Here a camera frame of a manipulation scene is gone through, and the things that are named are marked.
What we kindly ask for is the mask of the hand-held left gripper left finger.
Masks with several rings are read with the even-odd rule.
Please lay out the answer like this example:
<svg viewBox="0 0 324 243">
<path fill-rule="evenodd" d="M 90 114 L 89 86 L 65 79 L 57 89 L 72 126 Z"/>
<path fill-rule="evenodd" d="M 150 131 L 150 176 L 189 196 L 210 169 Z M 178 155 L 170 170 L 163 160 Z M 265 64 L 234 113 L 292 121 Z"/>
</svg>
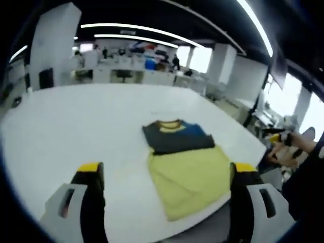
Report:
<svg viewBox="0 0 324 243">
<path fill-rule="evenodd" d="M 40 225 L 53 241 L 107 242 L 103 169 L 102 162 L 81 165 L 46 201 Z"/>
</svg>

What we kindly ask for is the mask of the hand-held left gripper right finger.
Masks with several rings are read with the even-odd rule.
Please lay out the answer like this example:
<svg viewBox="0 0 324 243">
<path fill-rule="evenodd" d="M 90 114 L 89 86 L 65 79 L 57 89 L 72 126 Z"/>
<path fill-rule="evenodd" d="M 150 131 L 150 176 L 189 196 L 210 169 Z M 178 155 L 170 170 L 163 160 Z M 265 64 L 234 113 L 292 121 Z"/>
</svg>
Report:
<svg viewBox="0 0 324 243">
<path fill-rule="evenodd" d="M 289 205 L 250 164 L 231 163 L 229 242 L 278 242 L 295 224 Z"/>
</svg>

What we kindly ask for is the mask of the person's right hand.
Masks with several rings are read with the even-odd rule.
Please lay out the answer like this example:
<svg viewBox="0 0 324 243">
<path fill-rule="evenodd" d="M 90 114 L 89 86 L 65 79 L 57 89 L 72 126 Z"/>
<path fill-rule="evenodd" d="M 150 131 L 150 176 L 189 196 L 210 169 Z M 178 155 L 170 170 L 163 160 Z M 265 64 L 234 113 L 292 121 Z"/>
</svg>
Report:
<svg viewBox="0 0 324 243">
<path fill-rule="evenodd" d="M 292 145 L 308 153 L 308 140 L 305 139 L 301 134 L 292 132 Z"/>
</svg>

